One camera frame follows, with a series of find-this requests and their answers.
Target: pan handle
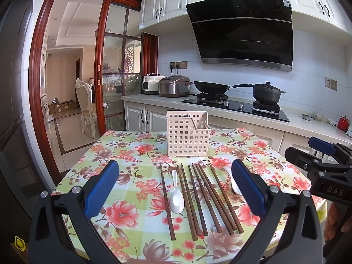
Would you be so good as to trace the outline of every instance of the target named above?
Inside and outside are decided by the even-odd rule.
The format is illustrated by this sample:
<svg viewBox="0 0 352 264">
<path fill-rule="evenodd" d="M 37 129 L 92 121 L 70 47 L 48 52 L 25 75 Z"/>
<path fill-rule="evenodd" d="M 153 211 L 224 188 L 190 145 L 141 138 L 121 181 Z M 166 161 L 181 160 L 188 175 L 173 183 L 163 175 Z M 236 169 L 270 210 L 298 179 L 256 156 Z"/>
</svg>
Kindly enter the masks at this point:
<svg viewBox="0 0 352 264">
<path fill-rule="evenodd" d="M 230 88 L 237 88 L 237 87 L 253 87 L 253 84 L 237 84 L 237 85 L 231 86 Z"/>
</svg>

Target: sliding glass door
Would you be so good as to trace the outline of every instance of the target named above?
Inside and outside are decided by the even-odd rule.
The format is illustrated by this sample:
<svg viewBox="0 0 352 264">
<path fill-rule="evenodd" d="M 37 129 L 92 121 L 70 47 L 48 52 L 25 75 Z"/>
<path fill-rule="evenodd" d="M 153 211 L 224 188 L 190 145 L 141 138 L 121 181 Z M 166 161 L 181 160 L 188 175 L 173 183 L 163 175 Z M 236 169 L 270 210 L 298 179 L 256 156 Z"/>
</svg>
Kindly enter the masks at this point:
<svg viewBox="0 0 352 264">
<path fill-rule="evenodd" d="M 104 0 L 97 30 L 96 108 L 99 133 L 125 130 L 122 96 L 141 93 L 140 12 Z"/>
</svg>

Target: white spoon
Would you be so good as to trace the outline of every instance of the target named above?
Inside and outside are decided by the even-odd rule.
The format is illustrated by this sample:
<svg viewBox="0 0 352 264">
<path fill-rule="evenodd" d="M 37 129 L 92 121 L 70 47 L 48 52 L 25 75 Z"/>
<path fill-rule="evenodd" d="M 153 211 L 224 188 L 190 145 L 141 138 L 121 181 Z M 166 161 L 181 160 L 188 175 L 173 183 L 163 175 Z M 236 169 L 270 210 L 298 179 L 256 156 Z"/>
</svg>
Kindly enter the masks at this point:
<svg viewBox="0 0 352 264">
<path fill-rule="evenodd" d="M 174 181 L 174 189 L 170 195 L 170 208 L 174 213 L 181 213 L 184 209 L 184 198 L 181 191 L 177 188 L 177 171 L 171 172 Z"/>
<path fill-rule="evenodd" d="M 228 168 L 228 167 L 223 167 L 223 169 L 229 174 L 230 176 L 230 179 L 231 179 L 231 186 L 232 186 L 232 190 L 239 194 L 239 195 L 243 195 L 240 191 L 240 188 L 237 186 L 235 180 L 233 179 L 233 176 L 232 176 L 232 172 L 231 172 L 231 169 Z"/>
</svg>

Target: refrigerator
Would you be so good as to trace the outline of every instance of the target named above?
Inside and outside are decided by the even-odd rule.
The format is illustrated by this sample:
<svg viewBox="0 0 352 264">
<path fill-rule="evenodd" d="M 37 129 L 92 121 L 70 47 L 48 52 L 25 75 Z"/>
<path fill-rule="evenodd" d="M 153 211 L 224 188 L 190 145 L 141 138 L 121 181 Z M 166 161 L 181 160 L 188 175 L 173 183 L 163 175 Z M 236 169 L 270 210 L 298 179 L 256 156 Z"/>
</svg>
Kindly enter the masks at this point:
<svg viewBox="0 0 352 264">
<path fill-rule="evenodd" d="M 23 120 L 21 69 L 33 0 L 11 0 L 0 16 L 0 259 L 23 263 L 10 246 L 28 241 L 31 218 L 46 190 Z"/>
</svg>

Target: wooden chopstick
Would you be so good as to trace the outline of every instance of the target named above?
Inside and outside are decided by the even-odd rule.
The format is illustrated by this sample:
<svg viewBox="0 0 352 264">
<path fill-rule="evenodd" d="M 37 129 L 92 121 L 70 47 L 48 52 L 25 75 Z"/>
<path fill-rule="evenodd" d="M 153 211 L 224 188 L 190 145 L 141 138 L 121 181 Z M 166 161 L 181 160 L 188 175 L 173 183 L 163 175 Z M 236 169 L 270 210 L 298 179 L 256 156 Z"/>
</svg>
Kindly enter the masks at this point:
<svg viewBox="0 0 352 264">
<path fill-rule="evenodd" d="M 172 224 L 172 219 L 171 219 L 171 212 L 170 212 L 169 199 L 168 199 L 168 195 L 167 195 L 167 193 L 166 193 L 165 180 L 164 180 L 164 174 L 163 174 L 163 166 L 160 165 L 159 169 L 160 169 L 160 172 L 161 172 L 161 182 L 162 182 L 162 184 L 163 184 L 163 192 L 164 192 L 164 199 L 165 199 L 165 208 L 166 208 L 166 215 L 167 215 L 167 217 L 168 217 L 168 224 L 169 224 L 169 230 L 170 230 L 170 237 L 171 237 L 171 240 L 176 240 L 175 231 L 174 231 L 174 225 Z"/>
<path fill-rule="evenodd" d="M 226 201 L 226 204 L 227 204 L 227 206 L 228 206 L 228 209 L 230 210 L 230 213 L 231 213 L 231 215 L 232 215 L 232 217 L 233 217 L 233 220 L 235 221 L 235 224 L 236 224 L 236 226 L 237 226 L 238 232 L 239 232 L 239 233 L 243 233 L 243 232 L 244 232 L 243 227 L 242 227 L 242 225 L 241 225 L 241 223 L 240 223 L 240 221 L 239 221 L 239 219 L 238 219 L 238 217 L 237 217 L 237 215 L 236 215 L 236 213 L 235 213 L 235 210 L 233 209 L 233 207 L 232 207 L 232 205 L 231 205 L 230 200 L 228 199 L 228 196 L 227 196 L 227 194 L 226 194 L 224 188 L 222 187 L 222 185 L 221 185 L 221 183 L 220 183 L 220 181 L 219 181 L 218 176 L 217 176 L 216 173 L 215 173 L 214 167 L 213 167 L 212 165 L 210 165 L 210 168 L 212 169 L 212 172 L 213 172 L 213 175 L 214 175 L 214 177 L 215 177 L 215 179 L 216 179 L 216 182 L 218 183 L 218 186 L 219 186 L 219 188 L 220 188 L 220 190 L 221 190 L 221 192 L 222 192 L 222 195 L 224 196 L 224 199 L 225 199 L 225 201 Z"/>
<path fill-rule="evenodd" d="M 195 209 L 194 209 L 193 200 L 192 200 L 192 197 L 191 197 L 191 193 L 189 192 L 188 182 L 187 182 L 186 174 L 184 173 L 184 169 L 183 169 L 183 165 L 182 165 L 182 164 L 181 164 L 181 171 L 182 171 L 182 175 L 183 175 L 183 179 L 184 179 L 184 185 L 185 185 L 185 187 L 186 187 L 186 192 L 187 192 L 189 207 L 190 207 L 190 209 L 191 209 L 191 213 L 192 213 L 192 217 L 193 217 L 194 226 L 195 226 L 195 228 L 196 228 L 197 235 L 200 236 L 200 235 L 202 235 L 202 231 L 201 231 L 201 229 L 200 229 L 200 227 L 199 227 L 199 223 L 198 223 L 196 211 L 195 211 Z"/>
<path fill-rule="evenodd" d="M 180 170 L 179 165 L 177 165 L 177 172 L 178 172 L 178 177 L 180 179 L 182 194 L 185 196 L 186 195 L 186 189 L 184 187 L 184 183 L 183 183 L 183 179 L 182 179 L 181 170 Z M 197 241 L 198 240 L 197 231 L 196 231 L 196 228 L 195 228 L 195 225 L 194 225 L 193 215 L 192 215 L 191 208 L 189 206 L 188 197 L 184 197 L 184 206 L 186 207 L 189 228 L 191 229 L 192 240 L 193 241 Z"/>
<path fill-rule="evenodd" d="M 232 226 L 231 226 L 231 223 L 228 221 L 228 218 L 226 217 L 225 213 L 223 212 L 223 210 L 222 210 L 222 208 L 221 208 L 221 205 L 220 205 L 218 199 L 215 197 L 215 195 L 214 195 L 214 193 L 213 193 L 213 191 L 212 191 L 211 185 L 209 185 L 207 179 L 205 178 L 205 176 L 204 176 L 204 174 L 203 174 L 203 171 L 200 169 L 200 167 L 198 166 L 198 164 L 196 164 L 196 168 L 198 169 L 198 172 L 199 172 L 201 178 L 203 179 L 205 186 L 206 186 L 207 189 L 208 189 L 208 192 L 209 192 L 209 194 L 210 194 L 210 197 L 212 198 L 212 200 L 213 200 L 213 202 L 214 202 L 214 204 L 215 204 L 215 206 L 216 206 L 216 209 L 218 210 L 218 212 L 219 212 L 219 214 L 220 214 L 220 217 L 221 217 L 222 221 L 224 222 L 224 224 L 225 224 L 225 226 L 226 226 L 226 229 L 227 229 L 228 233 L 229 233 L 230 235 L 233 235 L 234 232 L 233 232 L 233 228 L 232 228 Z"/>
<path fill-rule="evenodd" d="M 189 175 L 191 176 L 194 197 L 196 199 L 196 203 L 197 203 L 197 207 L 198 207 L 198 213 L 199 213 L 199 217 L 200 217 L 200 223 L 202 224 L 203 234 L 204 234 L 204 236 L 208 236 L 207 225 L 205 224 L 202 206 L 200 205 L 200 201 L 199 201 L 199 197 L 198 197 L 198 193 L 197 193 L 197 188 L 196 188 L 196 184 L 194 183 L 193 174 L 192 174 L 192 170 L 191 170 L 190 165 L 188 165 L 188 170 L 189 170 Z"/>
<path fill-rule="evenodd" d="M 201 191 L 202 191 L 202 193 L 203 193 L 203 197 L 204 197 L 204 199 L 205 199 L 205 202 L 207 203 L 207 206 L 208 206 L 210 215 L 212 216 L 212 219 L 213 219 L 213 221 L 214 221 L 214 225 L 215 225 L 215 227 L 216 227 L 216 230 L 218 231 L 218 233 L 221 233 L 221 232 L 222 232 L 221 225 L 220 225 L 220 223 L 219 223 L 218 218 L 216 217 L 216 214 L 215 214 L 215 212 L 214 212 L 214 209 L 213 209 L 213 207 L 212 207 L 212 204 L 211 204 L 210 201 L 209 201 L 208 195 L 205 193 L 205 189 L 204 189 L 204 187 L 203 187 L 203 185 L 202 185 L 202 182 L 201 182 L 200 177 L 199 177 L 199 175 L 198 175 L 198 173 L 197 173 L 196 167 L 194 166 L 193 163 L 192 163 L 192 167 L 193 167 L 193 170 L 194 170 L 194 174 L 196 175 L 196 178 L 197 178 L 198 184 L 199 184 L 199 186 L 200 186 L 200 189 L 201 189 Z"/>
<path fill-rule="evenodd" d="M 228 213 L 224 203 L 222 202 L 222 200 L 220 199 L 218 193 L 216 192 L 215 188 L 213 188 L 213 184 L 210 182 L 208 176 L 206 175 L 206 173 L 204 172 L 203 168 L 198 166 L 198 168 L 201 170 L 201 174 L 203 174 L 205 180 L 207 181 L 207 183 L 209 184 L 210 189 L 213 192 L 213 195 L 215 196 L 216 200 L 219 203 L 219 206 L 221 207 L 222 212 L 225 214 L 228 222 L 231 224 L 232 230 L 237 230 L 237 226 L 235 224 L 235 222 L 233 221 L 230 213 Z"/>
</svg>

